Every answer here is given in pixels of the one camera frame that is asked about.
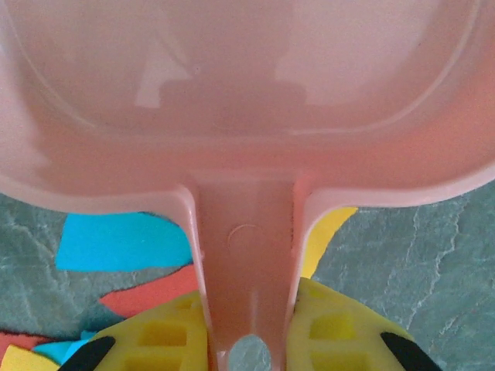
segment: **blue foam piece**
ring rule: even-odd
[[[58,365],[63,365],[81,346],[86,344],[96,332],[83,331],[80,340],[74,342],[49,342],[34,347],[32,350],[46,358],[53,360]]]
[[[81,346],[86,344],[89,339],[77,340],[70,344],[69,349],[66,351],[65,356],[62,358],[62,362],[60,365],[63,365],[67,360],[74,355],[75,352],[79,350]]]
[[[57,268],[79,272],[129,272],[192,262],[180,227],[146,213],[70,214],[55,258]]]
[[[48,359],[51,359],[58,365],[62,365],[67,350],[73,342],[49,342],[47,344],[42,344],[35,346],[32,350]]]

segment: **black strip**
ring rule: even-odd
[[[111,336],[105,336],[89,342],[81,346],[59,368],[59,371],[94,371],[114,344],[115,338]]]
[[[405,371],[442,371],[415,342],[391,332],[380,336]]]

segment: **square hole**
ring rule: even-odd
[[[180,371],[179,357],[131,357],[125,362],[125,371]]]
[[[147,323],[138,341],[141,346],[186,346],[186,343],[185,326],[159,321]]]
[[[350,340],[356,337],[353,319],[346,313],[326,314],[313,320],[309,338],[314,340]]]
[[[363,352],[311,353],[314,371],[370,371],[370,360]]]

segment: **scoop handle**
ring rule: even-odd
[[[210,336],[213,369],[245,335],[285,369],[285,338],[302,265],[304,192],[291,179],[236,177],[202,181],[192,230],[194,263]]]

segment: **yellow foam block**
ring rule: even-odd
[[[301,276],[311,278],[318,267],[319,260],[325,253],[328,243],[339,228],[355,212],[356,207],[344,207],[325,215],[312,229],[306,245],[306,255],[302,265]]]
[[[302,278],[287,337],[287,371],[404,371],[382,332],[412,340],[358,301]]]
[[[207,371],[208,334],[194,291],[99,332],[115,345],[95,371]]]
[[[51,360],[29,350],[9,345],[0,371],[57,371],[59,366]]]

